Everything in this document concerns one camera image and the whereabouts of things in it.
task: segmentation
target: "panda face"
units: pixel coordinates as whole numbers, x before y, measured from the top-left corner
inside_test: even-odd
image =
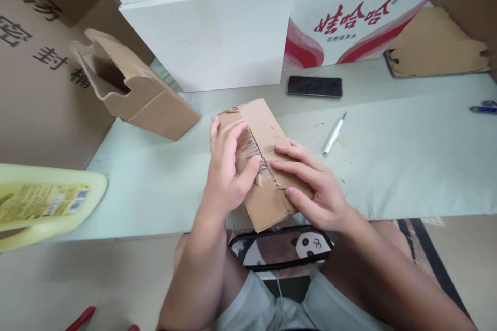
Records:
[[[295,243],[295,249],[301,259],[331,250],[323,236],[314,232],[302,233]]]

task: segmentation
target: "white pen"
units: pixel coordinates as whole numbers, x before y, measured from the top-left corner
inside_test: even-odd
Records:
[[[326,143],[325,149],[323,150],[323,155],[326,155],[330,152],[331,147],[333,146],[333,143],[337,140],[338,133],[340,132],[340,128],[342,128],[343,121],[345,120],[345,115],[347,115],[348,111],[345,111],[345,114],[343,114],[342,118],[338,121],[337,126],[333,130],[333,133],[331,134],[330,139]]]

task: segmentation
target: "hand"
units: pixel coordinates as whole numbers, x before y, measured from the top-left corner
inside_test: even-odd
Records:
[[[220,119],[216,116],[211,125],[211,162],[203,191],[201,208],[211,209],[222,219],[245,199],[259,172],[261,157],[253,156],[243,172],[238,175],[235,168],[237,138],[247,130],[249,124],[241,119],[227,125],[219,132]]]
[[[274,149],[298,162],[273,161],[271,165],[307,182],[314,189],[314,197],[311,200],[302,191],[291,186],[286,188],[286,196],[313,226],[343,232],[348,227],[347,217],[353,215],[350,211],[354,209],[345,199],[337,179],[305,147],[292,140],[290,144],[291,146],[276,145]]]

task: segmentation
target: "leg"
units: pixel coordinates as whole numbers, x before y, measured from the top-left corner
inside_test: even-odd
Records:
[[[174,252],[174,270],[176,270],[180,263],[188,238],[189,235],[184,234],[176,245],[176,250]],[[238,296],[249,276],[248,272],[249,271],[240,264],[231,248],[227,247],[226,261],[224,263],[223,287],[221,289],[220,303],[217,308],[217,317],[219,317]]]
[[[395,248],[412,259],[407,239],[393,223],[376,221],[371,225]],[[374,305],[376,297],[381,296],[382,292],[378,291],[375,280],[368,276],[366,270],[363,270],[360,259],[345,244],[337,242],[321,272],[338,291],[360,309],[379,320],[383,319]]]

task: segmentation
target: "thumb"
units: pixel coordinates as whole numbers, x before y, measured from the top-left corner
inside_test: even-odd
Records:
[[[285,189],[285,195],[313,226],[324,229],[323,224],[329,219],[324,209],[310,200],[302,191],[292,186]]]
[[[259,173],[260,162],[260,155],[254,155],[250,158],[242,173],[237,177],[236,183],[244,193],[248,193],[252,187],[255,177]]]

